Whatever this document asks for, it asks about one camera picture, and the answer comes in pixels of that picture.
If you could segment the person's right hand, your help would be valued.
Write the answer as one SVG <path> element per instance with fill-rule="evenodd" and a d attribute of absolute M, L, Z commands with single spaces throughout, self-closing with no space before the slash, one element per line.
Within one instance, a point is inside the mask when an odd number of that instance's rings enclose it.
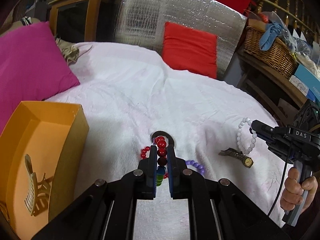
<path fill-rule="evenodd" d="M 311 205 L 318 191 L 318 179 L 315 176 L 309 177 L 302 184 L 298 182 L 298 177 L 299 171 L 294 167 L 290 168 L 280 198 L 280 207 L 284 211 L 291 211 L 305 201 L 301 211 L 303 213 Z"/>

